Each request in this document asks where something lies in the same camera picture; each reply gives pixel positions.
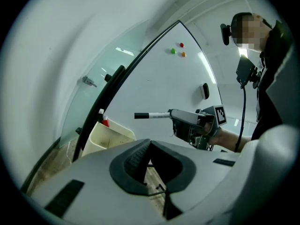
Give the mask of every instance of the black rubber pad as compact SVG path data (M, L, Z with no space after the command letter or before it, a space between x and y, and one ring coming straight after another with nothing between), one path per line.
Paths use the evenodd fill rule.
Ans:
M222 165L226 165L226 166L230 166L230 167L232 167L235 164L234 161L228 161L228 160L223 160L223 159L219 159L219 158L217 158L215 161L213 161L213 163L218 163L218 164L222 164Z
M61 218L67 211L73 200L82 189L84 183L72 180L70 181L45 207L45 209L52 214Z

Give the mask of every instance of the man's hand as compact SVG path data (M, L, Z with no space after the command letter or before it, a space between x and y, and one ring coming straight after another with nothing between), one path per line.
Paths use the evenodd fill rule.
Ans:
M207 122L204 125L204 129L202 131L198 131L197 133L200 135L207 135L210 132L210 130L211 130L211 123ZM209 141L208 141L209 145L218 145L219 137L220 137L220 130L221 130L221 128L219 127L217 133L209 139Z
M202 131L198 131L198 134L207 135L210 132L210 130L211 130L211 123L206 123L204 129ZM219 145L231 151L234 151L238 138L239 138L238 134L219 127L217 133L209 139L208 144ZM243 136L240 141L238 152L241 152L245 144L250 140L251 140L250 136Z

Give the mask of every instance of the black strip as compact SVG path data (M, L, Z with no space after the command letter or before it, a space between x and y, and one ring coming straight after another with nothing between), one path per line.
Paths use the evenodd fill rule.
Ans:
M45 209L61 218L70 207L84 183L72 180L70 181L54 198Z
M230 167L232 167L235 164L234 161L228 161L228 160L224 160L224 159L220 159L220 158L217 158L215 161L213 161L213 163L218 163L218 164L222 164L222 165L226 165L226 166L230 166Z
M178 20L165 31L163 31L157 38L155 38L147 47L145 47L141 53L131 62L131 64L124 71L119 71L123 66L120 66L118 70L113 74L112 78L102 89L98 98L96 99L94 105L92 106L89 115L87 116L84 125L82 127L82 132L78 137L78 141L75 147L73 162L76 161L79 157L80 148L83 150L85 144L89 138L92 129L94 128L97 122L97 114L100 108L106 110L109 104L111 103L113 97L116 95L120 87L123 85L125 80L143 59L143 57L148 53L148 51L173 27L175 27L180 21Z
M161 192L157 192L157 193L152 193L152 194L149 194L148 197L151 197L151 196L155 196L155 195L159 195L159 194L162 194L162 193L165 193L166 191L161 191Z
M135 119L145 119L145 118L149 118L149 113L135 112Z
M21 187L21 192L27 193L28 188L36 175L38 169L41 167L43 162L46 160L46 158L50 155L50 153L57 147L57 145L60 143L60 137L48 148L48 150L42 155L42 157L37 161L37 163L34 165L33 169L29 173L28 177L26 178L25 182L23 183Z

